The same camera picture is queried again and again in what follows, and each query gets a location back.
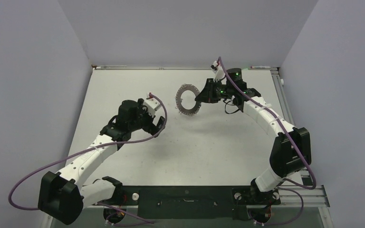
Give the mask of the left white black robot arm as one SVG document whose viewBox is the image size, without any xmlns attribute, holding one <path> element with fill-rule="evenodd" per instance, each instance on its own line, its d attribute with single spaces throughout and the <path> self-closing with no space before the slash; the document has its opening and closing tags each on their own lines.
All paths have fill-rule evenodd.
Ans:
<svg viewBox="0 0 365 228">
<path fill-rule="evenodd" d="M 87 179 L 102 163 L 123 145 L 132 144 L 132 133 L 143 130 L 150 139 L 157 137 L 165 128 L 167 115 L 154 124 L 156 112 L 165 106 L 152 95 L 146 99 L 124 100 L 117 115 L 102 128 L 91 144 L 73 154 L 74 160 L 57 172 L 48 171 L 41 180 L 38 209 L 61 221 L 73 223 L 82 210 L 107 200 L 117 204 L 122 200 L 122 182 L 105 176 L 86 185 Z"/>
</svg>

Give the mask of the large silver metal keyring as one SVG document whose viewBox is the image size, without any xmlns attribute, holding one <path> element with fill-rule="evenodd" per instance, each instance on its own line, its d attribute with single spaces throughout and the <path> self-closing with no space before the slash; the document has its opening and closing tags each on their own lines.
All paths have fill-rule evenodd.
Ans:
<svg viewBox="0 0 365 228">
<path fill-rule="evenodd" d="M 195 116 L 200 108 L 201 108 L 201 102 L 195 101 L 195 105 L 191 109 L 187 109 L 183 106 L 183 99 L 182 95 L 184 92 L 192 92 L 195 96 L 199 95 L 200 91 L 198 88 L 192 84 L 183 84 L 180 86 L 180 88 L 176 92 L 175 96 L 175 102 L 176 102 L 176 108 L 179 110 L 180 114 L 186 115 L 186 116 Z"/>
</svg>

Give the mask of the red white marker pen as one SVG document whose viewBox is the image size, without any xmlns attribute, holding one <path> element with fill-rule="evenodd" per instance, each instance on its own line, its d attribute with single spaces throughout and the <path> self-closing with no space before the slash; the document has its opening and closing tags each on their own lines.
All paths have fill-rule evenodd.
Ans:
<svg viewBox="0 0 365 228">
<path fill-rule="evenodd" d="M 250 67 L 251 69 L 271 69 L 272 67 L 269 67 L 269 66 L 251 66 Z"/>
</svg>

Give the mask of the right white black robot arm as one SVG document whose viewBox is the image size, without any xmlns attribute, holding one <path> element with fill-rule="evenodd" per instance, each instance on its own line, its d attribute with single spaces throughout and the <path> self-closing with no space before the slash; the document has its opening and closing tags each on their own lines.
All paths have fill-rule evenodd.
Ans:
<svg viewBox="0 0 365 228">
<path fill-rule="evenodd" d="M 226 72 L 218 69 L 215 78 L 208 78 L 201 91 L 195 92 L 195 102 L 214 104 L 231 100 L 238 110 L 252 118 L 273 139 L 269 165 L 251 182 L 250 199 L 262 203 L 279 184 L 311 165 L 310 133 L 287 122 L 255 88 L 249 88 L 240 68 Z"/>
</svg>

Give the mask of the back aluminium rail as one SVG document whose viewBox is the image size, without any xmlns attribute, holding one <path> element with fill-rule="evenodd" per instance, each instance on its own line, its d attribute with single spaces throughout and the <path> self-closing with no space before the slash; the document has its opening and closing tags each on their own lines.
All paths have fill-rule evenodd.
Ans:
<svg viewBox="0 0 365 228">
<path fill-rule="evenodd" d="M 101 70 L 210 70 L 210 67 L 192 67 L 192 66 L 101 66 Z M 251 69 L 250 67 L 244 68 L 243 70 L 259 70 L 259 69 Z M 270 70 L 270 71 L 278 71 L 278 67 L 272 67 L 271 69 L 261 69 L 261 70 Z"/>
</svg>

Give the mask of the right aluminium side rail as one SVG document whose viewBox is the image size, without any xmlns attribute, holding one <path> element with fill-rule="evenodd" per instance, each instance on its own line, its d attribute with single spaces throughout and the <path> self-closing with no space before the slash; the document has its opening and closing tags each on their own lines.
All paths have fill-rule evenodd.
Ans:
<svg viewBox="0 0 365 228">
<path fill-rule="evenodd" d="M 284 119 L 286 121 L 288 121 L 289 123 L 298 126 L 295 124 L 295 121 L 293 119 L 290 107 L 288 105 L 288 100 L 286 98 L 285 92 L 284 92 L 284 82 L 283 79 L 281 78 L 280 74 L 279 74 L 279 68 L 278 67 L 273 67 L 272 70 L 270 71 L 271 75 L 272 75 L 272 80 L 278 95 L 278 100 L 279 100 L 279 104 L 281 106 L 281 110 L 282 110 L 282 116 L 284 117 Z M 299 172 L 300 176 L 301 176 L 301 184 L 303 185 L 307 185 L 308 187 L 313 185 L 313 181 L 310 177 L 309 171 L 304 168 Z"/>
</svg>

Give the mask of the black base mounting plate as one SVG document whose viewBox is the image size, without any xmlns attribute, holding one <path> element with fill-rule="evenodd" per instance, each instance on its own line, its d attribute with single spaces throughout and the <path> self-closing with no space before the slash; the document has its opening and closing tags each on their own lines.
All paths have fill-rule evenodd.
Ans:
<svg viewBox="0 0 365 228">
<path fill-rule="evenodd" d="M 279 205 L 277 193 L 256 195 L 250 186 L 122 186 L 103 203 L 135 208 L 145 219 L 238 219 L 246 208 Z"/>
</svg>

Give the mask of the front aluminium frame rail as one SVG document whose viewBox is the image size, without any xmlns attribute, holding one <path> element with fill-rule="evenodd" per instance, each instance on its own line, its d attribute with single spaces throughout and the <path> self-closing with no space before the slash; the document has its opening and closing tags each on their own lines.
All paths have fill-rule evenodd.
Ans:
<svg viewBox="0 0 365 228">
<path fill-rule="evenodd" d="M 41 208 L 49 208 L 60 212 L 71 212 L 73 210 L 80 211 L 91 205 L 102 202 L 111 198 L 121 185 L 114 185 L 104 181 L 103 187 L 91 184 L 78 189 L 77 186 L 66 184 L 63 187 L 50 187 L 48 190 L 42 190 L 39 198 L 39 206 Z M 301 202 L 305 207 L 323 207 L 328 206 L 329 202 L 325 189 L 318 186 L 313 190 L 307 190 L 298 186 L 288 185 L 281 186 L 277 190 L 276 196 L 280 199 L 278 207 L 295 207 Z"/>
</svg>

